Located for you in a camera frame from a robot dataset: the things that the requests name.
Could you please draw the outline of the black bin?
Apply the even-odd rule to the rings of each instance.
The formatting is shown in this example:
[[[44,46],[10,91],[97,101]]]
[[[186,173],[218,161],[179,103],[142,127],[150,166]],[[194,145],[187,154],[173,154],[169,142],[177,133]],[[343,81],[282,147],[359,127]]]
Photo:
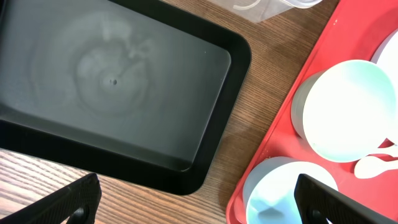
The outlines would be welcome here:
[[[1,147],[191,194],[250,64],[244,37],[163,1],[2,1]]]

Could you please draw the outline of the green bowl with rice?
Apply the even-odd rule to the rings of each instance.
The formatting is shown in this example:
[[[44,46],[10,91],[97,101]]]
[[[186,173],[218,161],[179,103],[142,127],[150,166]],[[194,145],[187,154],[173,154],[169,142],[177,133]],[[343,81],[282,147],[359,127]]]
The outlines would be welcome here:
[[[296,90],[290,109],[297,134],[332,162],[374,153],[396,114],[396,82],[367,60],[347,60],[310,76]]]

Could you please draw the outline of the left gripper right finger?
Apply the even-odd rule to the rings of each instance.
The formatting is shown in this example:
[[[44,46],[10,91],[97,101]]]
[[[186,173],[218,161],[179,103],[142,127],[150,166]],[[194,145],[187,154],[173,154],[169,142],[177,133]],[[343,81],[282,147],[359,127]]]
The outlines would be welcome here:
[[[300,174],[294,198],[303,224],[397,224],[307,174]]]

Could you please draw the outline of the red plastic tray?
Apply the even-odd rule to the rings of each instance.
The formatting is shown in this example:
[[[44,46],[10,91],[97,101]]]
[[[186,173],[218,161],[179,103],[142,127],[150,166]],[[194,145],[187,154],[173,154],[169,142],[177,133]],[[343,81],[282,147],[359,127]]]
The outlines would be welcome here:
[[[397,171],[387,171],[372,179],[357,179],[352,173],[354,163],[337,164],[322,159],[299,137],[290,119],[293,95],[305,79],[346,60],[370,60],[382,41],[396,29],[397,0],[341,0],[338,3],[237,184],[226,207],[228,223],[245,223],[244,182],[258,163],[275,156],[292,157],[324,167],[341,193],[386,217],[397,219]]]

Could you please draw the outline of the white plastic spoon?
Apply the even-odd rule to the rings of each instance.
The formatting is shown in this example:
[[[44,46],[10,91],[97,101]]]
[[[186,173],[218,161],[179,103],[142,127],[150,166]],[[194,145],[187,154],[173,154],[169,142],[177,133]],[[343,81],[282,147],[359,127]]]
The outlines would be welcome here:
[[[384,161],[375,156],[366,156],[356,163],[354,175],[358,179],[370,179],[389,170],[397,170],[397,160]]]

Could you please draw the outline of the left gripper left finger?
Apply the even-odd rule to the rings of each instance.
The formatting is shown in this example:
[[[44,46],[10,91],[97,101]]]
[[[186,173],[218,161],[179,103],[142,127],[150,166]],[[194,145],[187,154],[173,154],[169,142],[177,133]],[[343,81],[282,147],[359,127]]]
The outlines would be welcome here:
[[[92,224],[101,200],[95,173],[87,174],[35,203],[1,219],[1,224]]]

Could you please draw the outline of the light blue bowl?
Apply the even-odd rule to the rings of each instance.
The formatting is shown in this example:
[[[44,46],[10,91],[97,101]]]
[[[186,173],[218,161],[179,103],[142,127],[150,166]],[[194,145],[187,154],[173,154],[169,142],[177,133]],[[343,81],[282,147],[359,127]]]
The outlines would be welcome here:
[[[337,189],[332,175],[320,165],[279,156],[266,159],[248,175],[243,187],[247,223],[302,224],[294,199],[300,174]]]

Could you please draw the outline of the clear plastic bin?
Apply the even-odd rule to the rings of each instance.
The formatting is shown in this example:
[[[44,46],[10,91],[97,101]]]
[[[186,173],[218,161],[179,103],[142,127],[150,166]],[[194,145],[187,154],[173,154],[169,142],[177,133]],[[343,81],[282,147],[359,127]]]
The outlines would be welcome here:
[[[322,0],[210,0],[251,22],[262,22],[292,8],[308,9]]]

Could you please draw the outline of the light blue plate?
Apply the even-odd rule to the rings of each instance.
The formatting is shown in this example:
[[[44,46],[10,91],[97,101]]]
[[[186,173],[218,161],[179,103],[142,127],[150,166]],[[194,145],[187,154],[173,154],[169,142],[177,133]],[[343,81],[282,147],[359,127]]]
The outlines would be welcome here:
[[[375,63],[384,75],[377,77],[380,83],[373,109],[373,135],[388,139],[397,145],[397,31],[391,33],[378,47],[371,61]]]

